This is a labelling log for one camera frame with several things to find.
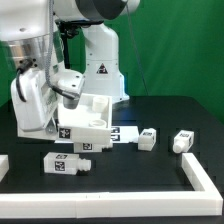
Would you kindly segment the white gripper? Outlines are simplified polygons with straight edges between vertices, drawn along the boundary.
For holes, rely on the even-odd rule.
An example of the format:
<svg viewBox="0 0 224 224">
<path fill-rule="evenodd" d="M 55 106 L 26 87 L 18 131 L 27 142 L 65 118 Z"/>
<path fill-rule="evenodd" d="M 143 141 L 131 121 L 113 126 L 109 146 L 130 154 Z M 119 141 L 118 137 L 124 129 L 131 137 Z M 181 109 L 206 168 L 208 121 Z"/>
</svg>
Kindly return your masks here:
<svg viewBox="0 0 224 224">
<path fill-rule="evenodd" d="M 56 128 L 52 118 L 60 96 L 48 87 L 43 71 L 28 70 L 20 77 L 20 85 L 25 102 L 17 93 L 16 81 L 11 84 L 18 136 L 53 139 Z"/>
</svg>

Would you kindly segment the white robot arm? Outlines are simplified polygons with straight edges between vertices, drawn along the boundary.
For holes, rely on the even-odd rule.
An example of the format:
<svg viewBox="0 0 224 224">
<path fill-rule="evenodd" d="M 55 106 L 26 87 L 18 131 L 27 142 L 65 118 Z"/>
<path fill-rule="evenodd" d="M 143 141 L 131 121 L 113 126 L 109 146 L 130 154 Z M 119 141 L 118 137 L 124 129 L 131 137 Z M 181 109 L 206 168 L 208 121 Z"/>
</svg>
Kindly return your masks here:
<svg viewBox="0 0 224 224">
<path fill-rule="evenodd" d="M 16 70 L 20 137 L 108 143 L 112 104 L 126 100 L 118 36 L 104 22 L 140 0 L 0 0 L 0 42 Z"/>
</svg>

